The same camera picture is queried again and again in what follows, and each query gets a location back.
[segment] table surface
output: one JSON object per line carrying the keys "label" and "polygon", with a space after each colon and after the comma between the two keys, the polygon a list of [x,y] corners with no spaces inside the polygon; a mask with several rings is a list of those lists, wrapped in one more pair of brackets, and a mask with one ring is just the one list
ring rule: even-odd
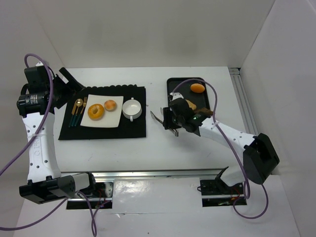
{"label": "table surface", "polygon": [[[264,216],[246,220],[231,206],[202,207],[197,191],[198,178],[116,180],[113,209],[96,215],[98,237],[299,237],[280,177],[265,182],[269,208]],[[266,200],[261,186],[253,183],[247,206],[237,206],[245,215],[255,216]],[[60,201],[38,205],[24,201],[17,226],[29,224],[50,212]],[[88,237],[91,233],[89,210],[66,210],[64,203],[46,220],[15,231],[14,237]]]}
{"label": "table surface", "polygon": [[[150,110],[162,119],[160,107],[167,106],[166,81],[172,77],[201,77],[218,93],[217,119],[245,132],[236,94],[227,67],[88,68],[68,69],[84,86],[137,84],[147,96],[147,137],[58,141],[66,105],[55,111],[54,141],[62,172],[135,171],[223,168],[236,165],[232,152],[207,138],[181,129],[179,137],[153,120]],[[211,108],[214,93],[207,89]]]}

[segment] utensil handle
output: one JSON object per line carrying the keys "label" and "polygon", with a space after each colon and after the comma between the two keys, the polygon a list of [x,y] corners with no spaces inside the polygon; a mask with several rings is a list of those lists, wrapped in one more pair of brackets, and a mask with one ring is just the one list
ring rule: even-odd
{"label": "utensil handle", "polygon": [[81,117],[82,117],[82,114],[79,114],[79,115],[78,115],[78,118],[77,118],[77,120],[76,120],[76,123],[75,123],[75,127],[77,127],[78,122],[80,121]]}
{"label": "utensil handle", "polygon": [[73,119],[73,122],[72,122],[72,124],[71,124],[71,127],[74,127],[74,126],[75,126],[76,118],[77,118],[77,115],[74,116],[74,119]]}
{"label": "utensil handle", "polygon": [[74,115],[71,116],[68,127],[71,127],[71,124],[72,124],[72,122],[73,122],[73,118],[74,118]]}

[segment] white plate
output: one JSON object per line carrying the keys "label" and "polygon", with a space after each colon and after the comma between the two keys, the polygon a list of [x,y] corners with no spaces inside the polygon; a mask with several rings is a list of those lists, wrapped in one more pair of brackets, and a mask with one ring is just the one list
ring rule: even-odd
{"label": "white plate", "polygon": [[[84,127],[118,127],[120,115],[122,113],[123,99],[123,96],[89,95],[80,125]],[[117,104],[117,108],[114,111],[105,110],[104,115],[100,120],[95,121],[90,119],[88,115],[89,107],[94,104],[101,104],[104,106],[104,102],[107,100],[114,100]]]}

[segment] bagel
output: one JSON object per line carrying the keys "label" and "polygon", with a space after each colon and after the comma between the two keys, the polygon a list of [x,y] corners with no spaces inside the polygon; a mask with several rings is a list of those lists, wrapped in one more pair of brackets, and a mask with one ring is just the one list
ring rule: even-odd
{"label": "bagel", "polygon": [[91,105],[88,109],[89,118],[92,120],[98,120],[104,115],[104,108],[100,104]]}

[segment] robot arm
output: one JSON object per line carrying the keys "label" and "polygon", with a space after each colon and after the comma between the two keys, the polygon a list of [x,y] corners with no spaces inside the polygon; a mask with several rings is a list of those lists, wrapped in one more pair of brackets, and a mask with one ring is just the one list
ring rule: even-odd
{"label": "robot arm", "polygon": [[[226,134],[236,150],[247,177],[256,184],[263,184],[279,163],[276,151],[267,135],[247,134],[216,121],[204,112],[195,114],[180,93],[174,93],[169,107],[163,109],[163,125],[165,129],[183,127],[187,132],[210,138],[226,147],[227,141],[216,124]],[[243,173],[238,165],[228,167],[221,172],[220,179],[229,187],[244,181]]]}
{"label": "robot arm", "polygon": [[[60,72],[70,78],[69,82],[65,84],[58,76],[53,81],[54,103],[40,133],[29,148],[28,184],[19,188],[22,197],[38,204],[61,198],[72,198],[77,191],[93,189],[95,184],[91,173],[61,177],[54,147],[54,107],[60,108],[67,103],[74,93],[82,89],[82,86],[66,69],[62,68]],[[17,106],[30,141],[47,108],[49,81],[43,67],[28,68],[25,70],[25,75],[29,83],[23,87]]]}

